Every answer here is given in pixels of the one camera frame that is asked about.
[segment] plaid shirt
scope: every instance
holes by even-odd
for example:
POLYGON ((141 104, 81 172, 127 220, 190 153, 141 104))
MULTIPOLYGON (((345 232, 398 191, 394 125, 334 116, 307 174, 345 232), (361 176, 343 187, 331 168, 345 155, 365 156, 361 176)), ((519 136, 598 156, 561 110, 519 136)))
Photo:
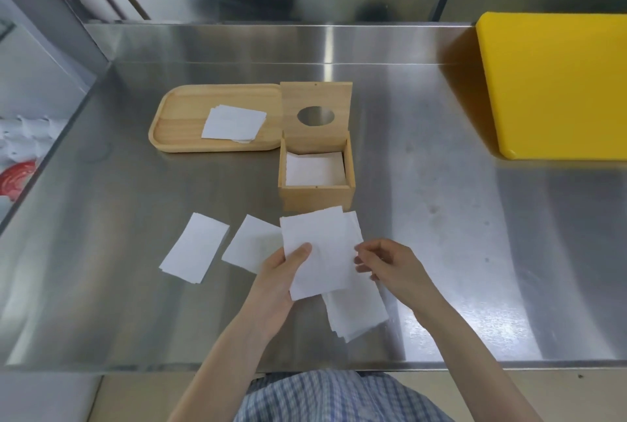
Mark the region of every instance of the plaid shirt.
POLYGON ((383 372, 269 374, 250 384, 236 422, 452 422, 433 402, 383 372))

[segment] metal countertop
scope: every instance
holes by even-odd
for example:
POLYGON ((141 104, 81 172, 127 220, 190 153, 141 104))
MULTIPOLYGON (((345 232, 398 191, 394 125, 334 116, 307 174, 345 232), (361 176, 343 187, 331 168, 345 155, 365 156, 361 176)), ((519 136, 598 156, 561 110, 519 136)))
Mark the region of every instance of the metal countertop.
MULTIPOLYGON (((410 245, 506 366, 622 365, 626 167, 493 156, 464 107, 485 100, 482 77, 477 64, 114 63, 0 236, 5 369, 198 367, 254 277, 219 257, 246 214, 278 225, 278 150, 163 154, 147 139, 155 110, 187 83, 321 79, 354 82, 365 238, 410 245), (201 284, 159 270, 192 212, 231 226, 201 284)), ((349 344, 320 297, 298 301, 259 371, 443 367, 382 294, 389 321, 349 344)))

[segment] beige floor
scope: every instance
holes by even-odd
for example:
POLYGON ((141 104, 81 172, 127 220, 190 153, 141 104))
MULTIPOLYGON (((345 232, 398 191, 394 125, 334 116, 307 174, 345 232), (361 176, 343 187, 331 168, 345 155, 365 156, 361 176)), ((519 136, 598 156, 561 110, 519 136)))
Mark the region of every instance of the beige floor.
MULTIPOLYGON (((390 374, 425 394, 454 420, 472 420, 447 372, 390 374)), ((510 371, 510 374, 545 422, 626 419, 627 369, 510 371)), ((187 372, 106 376, 89 422, 165 421, 192 376, 187 372)))

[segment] red object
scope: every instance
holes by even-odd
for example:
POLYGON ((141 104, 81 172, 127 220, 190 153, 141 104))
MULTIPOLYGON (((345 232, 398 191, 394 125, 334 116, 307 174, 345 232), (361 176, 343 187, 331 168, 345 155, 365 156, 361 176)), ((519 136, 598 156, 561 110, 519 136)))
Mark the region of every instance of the red object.
POLYGON ((35 161, 17 163, 0 174, 0 195, 15 201, 35 172, 35 161))

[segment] person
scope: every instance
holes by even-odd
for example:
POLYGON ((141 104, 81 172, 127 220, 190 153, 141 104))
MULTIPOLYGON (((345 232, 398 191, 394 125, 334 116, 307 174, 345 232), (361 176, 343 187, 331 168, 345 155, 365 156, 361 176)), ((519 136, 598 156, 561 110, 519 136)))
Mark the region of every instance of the person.
MULTIPOLYGON (((431 334, 475 422, 541 421, 479 336, 435 287, 412 250, 388 239, 356 247, 371 272, 431 334)), ((238 315, 220 335, 170 422, 449 421, 426 397, 383 372, 321 370, 251 382, 266 345, 293 305, 290 285, 311 252, 283 249, 262 266, 238 315)))

